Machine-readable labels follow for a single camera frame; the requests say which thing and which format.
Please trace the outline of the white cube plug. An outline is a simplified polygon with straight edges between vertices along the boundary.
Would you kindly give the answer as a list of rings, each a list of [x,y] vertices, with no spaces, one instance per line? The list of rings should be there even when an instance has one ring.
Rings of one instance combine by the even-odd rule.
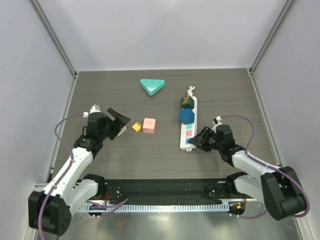
[[[121,136],[125,131],[127,130],[127,127],[124,126],[121,131],[117,134],[117,136]]]

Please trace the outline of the white power strip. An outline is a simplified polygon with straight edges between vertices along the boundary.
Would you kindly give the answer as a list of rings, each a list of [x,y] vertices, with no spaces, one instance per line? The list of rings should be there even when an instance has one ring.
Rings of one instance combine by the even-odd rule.
[[[183,124],[181,123],[180,127],[180,143],[179,147],[181,150],[191,152],[196,148],[195,145],[188,143],[188,140],[197,135],[197,120],[198,120],[198,99],[195,96],[192,96],[194,99],[194,109],[192,111],[195,114],[194,123],[192,124]]]

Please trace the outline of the yellow cube plug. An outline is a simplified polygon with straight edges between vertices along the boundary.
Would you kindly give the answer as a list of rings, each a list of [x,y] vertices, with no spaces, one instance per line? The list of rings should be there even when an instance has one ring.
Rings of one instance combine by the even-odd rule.
[[[141,122],[135,122],[133,125],[132,125],[132,129],[138,133],[140,132],[142,129],[143,129],[143,125]]]

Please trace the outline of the blue cube plug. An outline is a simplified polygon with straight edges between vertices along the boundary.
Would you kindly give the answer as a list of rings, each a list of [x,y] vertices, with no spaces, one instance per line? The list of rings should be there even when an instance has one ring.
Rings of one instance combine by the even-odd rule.
[[[195,122],[195,113],[190,108],[183,108],[179,111],[178,119],[184,125],[193,124]]]

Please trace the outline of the pink cube plug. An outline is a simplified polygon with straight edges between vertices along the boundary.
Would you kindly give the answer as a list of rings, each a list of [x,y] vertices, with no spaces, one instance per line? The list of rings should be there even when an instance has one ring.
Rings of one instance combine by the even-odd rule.
[[[145,134],[154,134],[156,129],[155,118],[145,118],[143,120],[142,131]]]

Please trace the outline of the teal triangular socket adapter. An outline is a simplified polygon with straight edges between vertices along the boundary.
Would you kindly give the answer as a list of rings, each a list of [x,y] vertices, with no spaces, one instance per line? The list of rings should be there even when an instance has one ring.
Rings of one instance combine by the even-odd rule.
[[[153,96],[165,86],[166,81],[163,79],[141,79],[139,83],[149,96]]]

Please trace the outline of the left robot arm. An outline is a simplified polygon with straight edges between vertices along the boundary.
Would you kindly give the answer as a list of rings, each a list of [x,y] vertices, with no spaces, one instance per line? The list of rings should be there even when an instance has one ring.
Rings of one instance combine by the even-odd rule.
[[[44,188],[33,190],[28,197],[28,225],[38,230],[42,240],[45,233],[64,235],[73,215],[84,203],[106,195],[102,176],[89,175],[83,180],[79,177],[103,148],[104,140],[120,136],[131,120],[111,107],[102,112],[96,104],[80,116],[87,122],[73,147],[68,148],[65,164]]]

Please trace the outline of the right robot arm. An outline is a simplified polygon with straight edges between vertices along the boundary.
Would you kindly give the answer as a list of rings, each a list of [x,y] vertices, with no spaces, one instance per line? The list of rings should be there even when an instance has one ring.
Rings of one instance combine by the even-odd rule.
[[[240,170],[227,177],[225,191],[229,197],[237,198],[241,194],[252,197],[263,203],[277,221],[308,214],[310,201],[295,170],[268,164],[251,155],[236,144],[229,125],[205,127],[188,142],[205,152],[218,151],[224,162]]]

